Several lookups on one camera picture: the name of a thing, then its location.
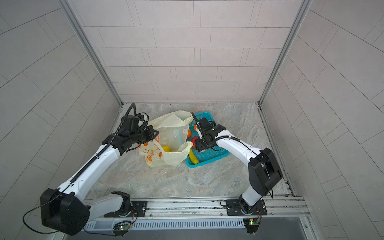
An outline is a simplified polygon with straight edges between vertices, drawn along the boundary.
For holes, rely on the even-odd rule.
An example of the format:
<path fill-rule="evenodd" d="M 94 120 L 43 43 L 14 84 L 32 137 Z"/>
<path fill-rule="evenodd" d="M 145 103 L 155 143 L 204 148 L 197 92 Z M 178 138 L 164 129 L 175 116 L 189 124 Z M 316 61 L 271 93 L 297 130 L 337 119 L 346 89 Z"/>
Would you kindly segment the orange fruit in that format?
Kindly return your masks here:
<path fill-rule="evenodd" d="M 190 129 L 188 129 L 187 139 L 190 139 L 191 136 L 192 136 L 192 131 Z"/>

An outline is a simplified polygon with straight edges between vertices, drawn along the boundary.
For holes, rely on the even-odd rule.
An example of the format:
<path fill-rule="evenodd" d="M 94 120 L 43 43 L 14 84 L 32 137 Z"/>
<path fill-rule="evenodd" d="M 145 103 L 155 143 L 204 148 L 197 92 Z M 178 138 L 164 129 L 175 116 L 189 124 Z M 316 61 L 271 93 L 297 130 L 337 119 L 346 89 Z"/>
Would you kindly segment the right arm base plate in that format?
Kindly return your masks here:
<path fill-rule="evenodd" d="M 227 210 L 228 216 L 266 216 L 268 214 L 264 200 L 248 205 L 244 200 L 223 200 L 220 205 Z"/>

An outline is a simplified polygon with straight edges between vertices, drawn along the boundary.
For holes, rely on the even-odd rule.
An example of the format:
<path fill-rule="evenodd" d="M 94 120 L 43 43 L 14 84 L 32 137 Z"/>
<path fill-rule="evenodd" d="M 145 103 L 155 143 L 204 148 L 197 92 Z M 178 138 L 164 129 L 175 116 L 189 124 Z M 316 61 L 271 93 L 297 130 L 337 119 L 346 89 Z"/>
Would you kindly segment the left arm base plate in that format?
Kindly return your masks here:
<path fill-rule="evenodd" d="M 147 205 L 147 201 L 124 202 L 119 210 L 105 214 L 104 218 L 141 218 L 145 216 Z"/>

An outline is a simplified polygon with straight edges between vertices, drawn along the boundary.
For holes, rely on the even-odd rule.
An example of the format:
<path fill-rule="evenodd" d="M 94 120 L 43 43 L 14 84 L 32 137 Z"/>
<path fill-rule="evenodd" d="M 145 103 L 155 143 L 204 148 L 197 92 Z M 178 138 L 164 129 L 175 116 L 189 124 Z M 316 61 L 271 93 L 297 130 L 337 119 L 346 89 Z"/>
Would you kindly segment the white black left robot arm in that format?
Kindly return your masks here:
<path fill-rule="evenodd" d="M 40 198 L 42 225 L 73 236 L 98 217 L 132 214 L 130 195 L 114 191 L 93 201 L 85 200 L 90 188 L 104 171 L 133 144 L 143 145 L 159 135 L 152 126 L 133 128 L 109 135 L 85 165 L 55 190 L 45 190 Z"/>

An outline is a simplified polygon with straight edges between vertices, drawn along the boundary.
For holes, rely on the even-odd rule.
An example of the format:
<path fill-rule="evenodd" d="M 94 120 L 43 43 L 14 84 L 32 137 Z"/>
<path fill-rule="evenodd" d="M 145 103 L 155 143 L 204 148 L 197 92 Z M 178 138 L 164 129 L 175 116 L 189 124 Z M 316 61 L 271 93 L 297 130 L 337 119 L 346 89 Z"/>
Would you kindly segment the red fruit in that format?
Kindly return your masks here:
<path fill-rule="evenodd" d="M 196 140 L 198 140 L 198 137 L 194 137 L 191 139 L 191 142 L 193 143 L 193 149 L 196 149 Z"/>

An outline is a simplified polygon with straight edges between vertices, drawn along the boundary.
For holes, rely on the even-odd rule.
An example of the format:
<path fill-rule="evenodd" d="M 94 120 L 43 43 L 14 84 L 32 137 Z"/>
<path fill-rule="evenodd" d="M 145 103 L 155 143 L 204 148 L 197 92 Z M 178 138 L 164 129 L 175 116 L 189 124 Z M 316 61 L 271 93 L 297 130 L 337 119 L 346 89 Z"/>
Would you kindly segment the cream fruit-print plastic bag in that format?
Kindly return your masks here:
<path fill-rule="evenodd" d="M 144 157 L 150 167 L 177 166 L 187 158 L 193 146 L 192 142 L 187 141 L 192 121 L 192 114 L 186 111 L 168 113 L 149 121 L 149 125 L 160 132 L 159 142 L 141 145 L 138 148 L 139 155 Z M 166 153 L 162 146 L 169 146 L 172 151 Z"/>

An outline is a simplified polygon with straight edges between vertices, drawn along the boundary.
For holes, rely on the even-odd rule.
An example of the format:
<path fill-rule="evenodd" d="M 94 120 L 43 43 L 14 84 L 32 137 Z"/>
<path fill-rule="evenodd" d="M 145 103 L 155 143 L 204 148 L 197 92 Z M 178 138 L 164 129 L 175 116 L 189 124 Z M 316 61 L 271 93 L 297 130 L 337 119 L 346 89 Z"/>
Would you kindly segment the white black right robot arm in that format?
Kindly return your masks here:
<path fill-rule="evenodd" d="M 248 167 L 249 186 L 239 197 L 241 211 L 250 215 L 257 209 L 257 202 L 270 194 L 283 178 L 283 173 L 275 154 L 269 148 L 255 148 L 231 134 L 225 127 L 209 122 L 206 118 L 197 119 L 196 131 L 199 138 L 195 140 L 196 150 L 203 152 L 214 147 L 227 150 Z"/>

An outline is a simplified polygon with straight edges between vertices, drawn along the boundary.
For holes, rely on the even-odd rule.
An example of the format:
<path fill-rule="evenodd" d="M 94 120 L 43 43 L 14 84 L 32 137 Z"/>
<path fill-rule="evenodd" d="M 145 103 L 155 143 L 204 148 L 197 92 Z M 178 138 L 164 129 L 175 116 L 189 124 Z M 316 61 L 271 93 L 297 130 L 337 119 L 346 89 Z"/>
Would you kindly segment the yellow banana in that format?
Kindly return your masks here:
<path fill-rule="evenodd" d="M 190 150 L 189 158 L 190 158 L 191 162 L 192 162 L 194 165 L 200 163 L 200 161 L 197 159 L 197 157 L 195 156 L 195 154 L 194 154 L 194 152 L 193 152 L 192 149 Z"/>

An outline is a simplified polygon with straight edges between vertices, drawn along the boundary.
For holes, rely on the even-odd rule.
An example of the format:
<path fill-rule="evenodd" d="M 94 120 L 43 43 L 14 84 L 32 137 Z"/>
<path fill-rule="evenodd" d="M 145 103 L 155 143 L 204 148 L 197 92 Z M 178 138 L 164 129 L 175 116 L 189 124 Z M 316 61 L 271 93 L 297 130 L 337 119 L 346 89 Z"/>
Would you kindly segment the yellow bumpy fruit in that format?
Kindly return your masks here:
<path fill-rule="evenodd" d="M 166 152 L 166 153 L 170 153 L 172 151 L 169 146 L 162 146 L 162 148 L 163 148 L 164 152 Z"/>

